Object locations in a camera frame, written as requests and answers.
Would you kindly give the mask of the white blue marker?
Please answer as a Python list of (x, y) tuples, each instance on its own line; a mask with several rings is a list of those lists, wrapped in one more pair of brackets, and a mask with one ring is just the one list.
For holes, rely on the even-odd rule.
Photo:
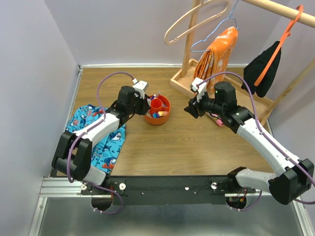
[(154, 94), (154, 95), (152, 96), (152, 99), (151, 99), (151, 100), (157, 99), (159, 96), (160, 96), (160, 92), (158, 92), (157, 94)]

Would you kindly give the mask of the pink yellow highlighter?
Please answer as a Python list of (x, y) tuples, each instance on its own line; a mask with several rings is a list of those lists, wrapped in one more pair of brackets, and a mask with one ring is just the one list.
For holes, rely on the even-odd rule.
[(159, 111), (158, 112), (158, 115), (160, 116), (160, 117), (163, 117), (163, 116), (165, 116), (165, 115), (167, 115), (167, 111)]

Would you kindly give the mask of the pink crayon tube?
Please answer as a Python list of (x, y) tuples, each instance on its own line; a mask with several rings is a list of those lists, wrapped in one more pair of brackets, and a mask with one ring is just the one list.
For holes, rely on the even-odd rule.
[(222, 122), (222, 120), (220, 119), (220, 117), (218, 115), (215, 114), (209, 114), (209, 117), (220, 127), (223, 127), (224, 124)]

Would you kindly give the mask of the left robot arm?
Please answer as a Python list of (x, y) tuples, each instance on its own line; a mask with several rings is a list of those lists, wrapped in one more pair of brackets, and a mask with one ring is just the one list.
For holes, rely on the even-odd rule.
[(92, 183), (98, 194), (109, 189), (107, 173), (92, 166), (92, 149), (102, 138), (123, 126), (132, 115), (145, 115), (150, 109), (149, 96), (145, 94), (148, 83), (139, 81), (133, 86), (121, 87), (117, 100), (105, 114), (87, 127), (73, 133), (61, 134), (52, 168), (77, 181)]

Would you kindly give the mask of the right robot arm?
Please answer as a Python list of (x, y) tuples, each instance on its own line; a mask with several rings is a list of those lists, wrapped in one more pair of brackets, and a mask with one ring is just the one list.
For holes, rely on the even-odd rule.
[(287, 205), (310, 189), (315, 167), (313, 162), (301, 160), (285, 149), (256, 121), (250, 110), (239, 106), (235, 88), (230, 82), (215, 84), (214, 98), (208, 96), (207, 84), (199, 78), (190, 88), (196, 95), (185, 107), (186, 112), (195, 118), (205, 113), (219, 116), (223, 124), (249, 142), (273, 170), (264, 173), (240, 167), (230, 173), (226, 181), (229, 191), (236, 193), (243, 187), (259, 189)]

